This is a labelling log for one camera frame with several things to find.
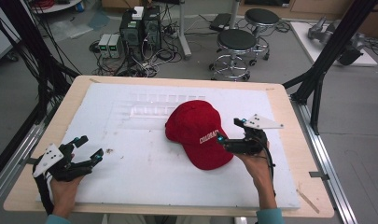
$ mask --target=table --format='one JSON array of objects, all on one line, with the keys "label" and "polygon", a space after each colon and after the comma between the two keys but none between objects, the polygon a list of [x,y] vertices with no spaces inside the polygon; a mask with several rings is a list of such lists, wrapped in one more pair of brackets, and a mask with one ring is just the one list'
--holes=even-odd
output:
[{"label": "table", "polygon": [[[57,113],[40,139],[32,158],[38,158],[49,143],[60,144],[67,127],[92,83],[121,83],[128,85],[209,87],[222,89],[266,91],[276,120],[284,123],[280,130],[287,162],[291,169],[301,208],[284,210],[285,217],[332,217],[334,215],[329,196],[320,178],[311,178],[309,172],[317,171],[314,160],[305,141],[301,126],[295,116],[287,93],[282,85],[269,83],[238,83],[223,81],[184,80],[167,78],[137,77],[77,77],[66,94]],[[21,175],[8,194],[4,208],[8,211],[42,211],[40,202],[35,201],[37,188],[32,178],[32,165],[25,165]],[[195,206],[152,206],[128,204],[78,203],[75,212],[86,213],[127,213],[153,215],[199,215],[253,217],[256,211],[245,208],[195,207]]]}]

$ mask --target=red baseball cap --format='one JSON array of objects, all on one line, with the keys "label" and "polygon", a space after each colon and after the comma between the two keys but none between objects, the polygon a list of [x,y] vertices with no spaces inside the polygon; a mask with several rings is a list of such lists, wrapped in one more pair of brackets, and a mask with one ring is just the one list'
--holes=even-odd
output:
[{"label": "red baseball cap", "polygon": [[165,123],[166,137],[180,143],[191,162],[202,170],[213,170],[233,155],[217,142],[221,128],[218,112],[206,101],[188,101],[176,108]]}]

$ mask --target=hand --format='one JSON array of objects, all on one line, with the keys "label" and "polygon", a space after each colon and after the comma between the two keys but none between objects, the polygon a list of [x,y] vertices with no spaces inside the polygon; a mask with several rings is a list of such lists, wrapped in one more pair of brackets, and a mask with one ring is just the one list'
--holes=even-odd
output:
[{"label": "hand", "polygon": [[57,181],[52,178],[50,185],[52,196],[54,198],[54,210],[52,214],[58,217],[68,218],[72,210],[75,208],[75,198],[77,187],[83,176],[77,177],[70,182]]},{"label": "hand", "polygon": [[245,165],[246,170],[253,177],[253,182],[259,193],[260,209],[276,208],[275,195],[273,193],[273,181],[264,150],[254,156],[235,154]]}]

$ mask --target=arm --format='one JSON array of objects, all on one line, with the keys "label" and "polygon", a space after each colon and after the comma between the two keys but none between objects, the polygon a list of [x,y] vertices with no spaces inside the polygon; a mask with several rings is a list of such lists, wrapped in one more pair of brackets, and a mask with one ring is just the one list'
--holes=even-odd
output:
[{"label": "arm", "polygon": [[253,178],[259,193],[260,211],[257,212],[259,224],[284,223],[282,211],[277,208],[273,192],[273,181],[264,150],[255,156],[235,154],[244,163],[246,170]]},{"label": "arm", "polygon": [[75,207],[77,188],[84,176],[70,182],[57,181],[52,178],[50,185],[54,198],[54,210],[47,219],[47,224],[70,224],[67,220]]}]

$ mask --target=person's left hand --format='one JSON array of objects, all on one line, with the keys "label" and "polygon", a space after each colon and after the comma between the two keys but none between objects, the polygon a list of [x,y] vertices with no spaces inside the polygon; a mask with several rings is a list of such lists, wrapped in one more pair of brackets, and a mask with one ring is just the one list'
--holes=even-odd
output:
[{"label": "person's left hand", "polygon": [[79,176],[70,182],[51,179],[50,185],[54,198],[54,210],[52,214],[58,217],[68,218],[75,208],[77,187],[83,176]]}]

